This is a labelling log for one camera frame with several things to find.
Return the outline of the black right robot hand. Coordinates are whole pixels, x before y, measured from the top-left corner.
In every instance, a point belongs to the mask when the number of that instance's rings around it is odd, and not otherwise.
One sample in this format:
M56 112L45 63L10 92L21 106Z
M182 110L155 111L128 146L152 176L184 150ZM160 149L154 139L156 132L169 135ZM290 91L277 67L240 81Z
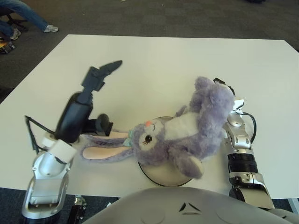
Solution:
M220 85L226 87L227 89L231 90L231 92L232 92L233 95L235 96L235 91L234 91L234 89L233 89L231 86L229 86L228 84L226 84L224 81L222 81L221 79L219 79L219 78L214 78L214 79L213 79L213 82L214 82L215 84L220 84Z

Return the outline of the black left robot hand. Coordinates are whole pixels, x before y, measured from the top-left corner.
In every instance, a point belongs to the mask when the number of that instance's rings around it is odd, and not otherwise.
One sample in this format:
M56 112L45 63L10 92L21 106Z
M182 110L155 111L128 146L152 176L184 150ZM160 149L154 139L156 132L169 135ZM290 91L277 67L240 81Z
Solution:
M83 90L74 93L62 115L55 131L55 138L67 143L74 143L82 134L109 136L112 122L106 114L100 114L97 119L89 119L93 110L93 91L99 91L105 84L104 79L122 65L122 60L101 66L90 67L83 82Z

